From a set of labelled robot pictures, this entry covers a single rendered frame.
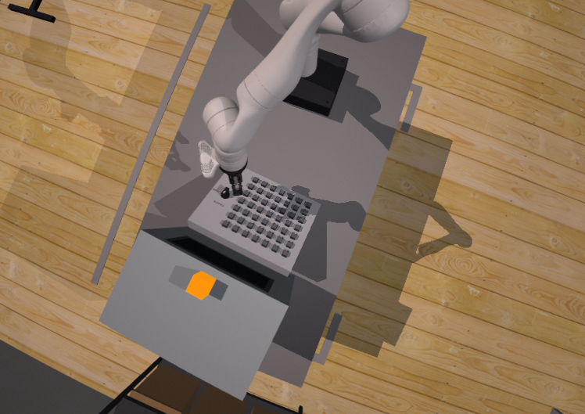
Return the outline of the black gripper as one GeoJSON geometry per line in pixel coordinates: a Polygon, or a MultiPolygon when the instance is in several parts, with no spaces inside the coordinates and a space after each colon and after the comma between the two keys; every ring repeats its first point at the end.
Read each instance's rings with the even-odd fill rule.
{"type": "Polygon", "coordinates": [[[242,191],[242,172],[246,169],[247,163],[248,163],[248,158],[247,158],[246,165],[238,171],[226,171],[226,170],[222,169],[221,167],[219,167],[225,174],[228,175],[229,182],[232,185],[231,188],[233,190],[234,196],[240,196],[243,194],[243,191],[242,191]]]}

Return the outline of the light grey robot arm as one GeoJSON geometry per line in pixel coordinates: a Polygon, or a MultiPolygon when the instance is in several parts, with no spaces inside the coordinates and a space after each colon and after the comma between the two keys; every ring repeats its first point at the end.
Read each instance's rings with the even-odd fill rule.
{"type": "Polygon", "coordinates": [[[218,167],[238,171],[246,165],[246,146],[266,116],[301,77],[316,71],[321,34],[363,43],[379,41],[400,28],[409,9],[409,0],[282,1],[279,13],[287,31],[238,86],[239,107],[232,99],[217,97],[204,108],[203,121],[214,143],[214,147],[206,140],[198,144],[204,178],[212,178],[218,167]]]}

